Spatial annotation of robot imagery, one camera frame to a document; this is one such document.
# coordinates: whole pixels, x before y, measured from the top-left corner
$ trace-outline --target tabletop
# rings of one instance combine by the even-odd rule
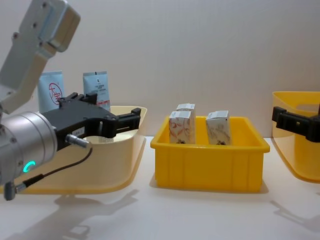
[[[157,188],[151,139],[122,190],[0,200],[0,240],[320,239],[320,184],[295,178],[271,139],[261,192],[250,194]]]

